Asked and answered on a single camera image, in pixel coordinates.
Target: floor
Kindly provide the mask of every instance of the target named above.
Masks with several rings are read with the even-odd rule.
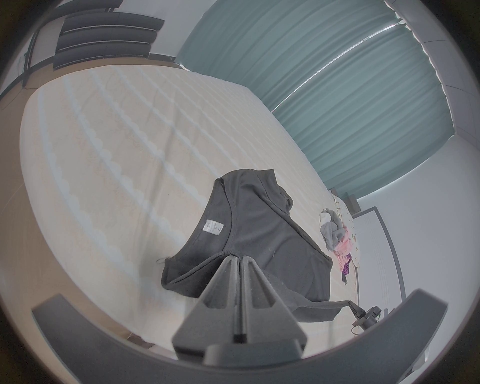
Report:
[[[175,66],[155,60],[124,58],[103,59],[79,63],[53,71],[48,65],[33,73],[25,88],[17,84],[0,100],[0,301],[5,318],[14,324],[14,330],[22,342],[28,340],[27,349],[41,357],[47,370],[64,383],[77,383],[63,367],[41,335],[31,315],[31,309],[57,293],[64,295],[87,318],[119,337],[127,339],[131,333],[96,307],[63,271],[37,225],[28,199],[20,167],[19,134],[23,110],[28,98],[41,85],[66,73],[109,64],[146,64]],[[15,335],[5,318],[0,318],[4,330],[0,347],[15,345]],[[33,367],[36,383],[50,383],[48,376],[38,370],[35,362],[27,361],[28,353],[20,346],[13,351],[15,359],[5,348],[0,349],[0,364],[11,366],[20,360],[22,371],[9,371],[3,383],[27,383]]]

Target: mattress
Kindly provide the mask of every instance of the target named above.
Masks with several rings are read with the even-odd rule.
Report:
[[[334,260],[319,213],[335,202],[305,155],[247,88],[176,68],[105,66],[35,91],[20,133],[38,225],[74,283],[111,318],[172,350],[195,299],[161,287],[163,261],[187,241],[214,180],[274,169],[291,217]],[[331,300],[357,300],[331,273]],[[347,341],[353,315],[301,324],[305,356]]]

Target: green curtain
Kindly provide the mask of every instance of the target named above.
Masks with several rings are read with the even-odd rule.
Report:
[[[380,0],[217,0],[176,62],[244,85],[273,110],[398,21]],[[415,168],[454,133],[442,86],[404,25],[332,62],[273,114],[327,187],[357,198]]]

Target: clothing label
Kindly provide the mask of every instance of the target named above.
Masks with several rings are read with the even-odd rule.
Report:
[[[218,236],[220,234],[220,232],[222,231],[222,229],[223,229],[223,224],[222,223],[218,223],[218,222],[213,221],[213,220],[207,220],[207,222],[204,225],[203,230],[205,232],[212,233],[212,234]]]

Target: black garment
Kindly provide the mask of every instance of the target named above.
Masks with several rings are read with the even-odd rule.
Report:
[[[332,259],[290,218],[292,205],[272,169],[239,169],[215,180],[195,231],[165,261],[162,286],[199,297],[225,257],[247,255],[298,321],[333,320],[347,302],[328,301]]]

